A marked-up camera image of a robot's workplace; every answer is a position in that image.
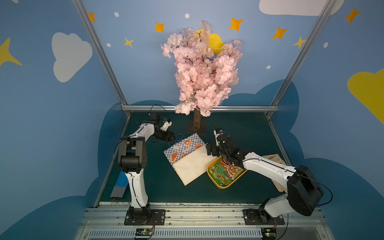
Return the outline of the red green soup packet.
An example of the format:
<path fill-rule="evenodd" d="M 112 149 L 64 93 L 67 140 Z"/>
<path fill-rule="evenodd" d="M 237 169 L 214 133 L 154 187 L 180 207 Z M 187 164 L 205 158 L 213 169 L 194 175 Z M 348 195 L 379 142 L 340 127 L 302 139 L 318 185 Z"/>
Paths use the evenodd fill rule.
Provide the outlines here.
<path fill-rule="evenodd" d="M 242 173 L 244 172 L 244 169 L 243 168 L 240 168 L 238 166 L 235 166 L 235 165 L 228 165 L 227 166 L 227 176 L 231 179 L 231 180 L 235 180 L 237 177 L 239 177 Z"/>

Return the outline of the green yellow soup packet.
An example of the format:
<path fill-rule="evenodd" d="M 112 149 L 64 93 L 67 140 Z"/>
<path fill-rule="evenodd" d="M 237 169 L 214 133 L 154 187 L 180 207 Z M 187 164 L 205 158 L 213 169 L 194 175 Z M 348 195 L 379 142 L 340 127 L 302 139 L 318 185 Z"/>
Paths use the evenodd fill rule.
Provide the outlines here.
<path fill-rule="evenodd" d="M 222 188 L 227 187 L 232 182 L 227 176 L 227 166 L 227 164 L 220 161 L 208 168 L 208 173 L 213 179 L 213 182 Z"/>

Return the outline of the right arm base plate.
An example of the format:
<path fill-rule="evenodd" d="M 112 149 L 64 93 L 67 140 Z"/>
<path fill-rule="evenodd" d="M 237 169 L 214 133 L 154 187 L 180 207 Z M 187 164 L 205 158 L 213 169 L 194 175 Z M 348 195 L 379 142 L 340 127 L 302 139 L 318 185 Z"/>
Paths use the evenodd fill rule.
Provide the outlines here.
<path fill-rule="evenodd" d="M 273 218 L 269 216 L 265 211 L 259 211 L 256 209 L 244 209 L 243 217 L 245 224 L 247 226 L 256 226 L 256 225 L 285 225 L 286 222 L 283 217 Z"/>

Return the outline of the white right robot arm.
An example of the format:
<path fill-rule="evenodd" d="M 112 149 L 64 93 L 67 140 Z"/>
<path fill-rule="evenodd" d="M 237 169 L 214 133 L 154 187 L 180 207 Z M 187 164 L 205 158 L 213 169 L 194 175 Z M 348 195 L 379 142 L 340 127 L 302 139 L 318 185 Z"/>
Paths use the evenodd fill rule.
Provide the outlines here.
<path fill-rule="evenodd" d="M 268 225 L 293 212 L 309 217 L 315 208 L 321 206 L 324 185 L 316 180 L 308 167 L 279 164 L 238 148 L 221 129 L 215 130 L 214 136 L 215 144 L 207 144 L 206 150 L 209 156 L 218 159 L 207 168 L 207 172 L 217 187 L 224 189 L 246 171 L 253 171 L 277 182 L 284 189 L 283 195 L 265 200 L 257 210 L 246 210 L 245 219 L 256 217 L 257 222 Z"/>

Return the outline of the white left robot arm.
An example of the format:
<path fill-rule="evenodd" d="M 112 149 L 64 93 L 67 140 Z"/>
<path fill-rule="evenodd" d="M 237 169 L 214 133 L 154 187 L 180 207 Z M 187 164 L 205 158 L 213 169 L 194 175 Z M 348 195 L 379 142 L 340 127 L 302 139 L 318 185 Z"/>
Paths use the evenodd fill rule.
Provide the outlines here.
<path fill-rule="evenodd" d="M 169 131 L 171 125 L 170 119 L 156 113 L 149 114 L 148 120 L 143 121 L 134 133 L 122 137 L 119 142 L 118 164 L 128 179 L 131 193 L 128 215 L 136 222 L 152 219 L 144 180 L 144 169 L 148 161 L 146 142 L 150 137 L 165 142 L 173 141 L 175 135 Z"/>

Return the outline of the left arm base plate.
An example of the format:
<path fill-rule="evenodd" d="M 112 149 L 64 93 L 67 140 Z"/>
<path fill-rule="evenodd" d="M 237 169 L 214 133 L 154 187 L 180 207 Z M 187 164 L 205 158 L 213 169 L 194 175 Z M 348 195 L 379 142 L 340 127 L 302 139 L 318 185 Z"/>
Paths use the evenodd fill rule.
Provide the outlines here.
<path fill-rule="evenodd" d="M 166 210 L 150 210 L 143 208 L 129 208 L 124 220 L 125 226 L 163 226 Z"/>

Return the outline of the blue checkered paper bag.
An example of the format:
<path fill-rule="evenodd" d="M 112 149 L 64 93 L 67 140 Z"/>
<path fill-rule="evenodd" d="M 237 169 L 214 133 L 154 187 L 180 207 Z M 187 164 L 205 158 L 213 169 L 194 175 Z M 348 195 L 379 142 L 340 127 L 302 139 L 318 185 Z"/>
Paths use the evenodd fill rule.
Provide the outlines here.
<path fill-rule="evenodd" d="M 206 143 L 195 133 L 164 151 L 184 186 L 204 174 L 217 157 L 208 155 Z"/>

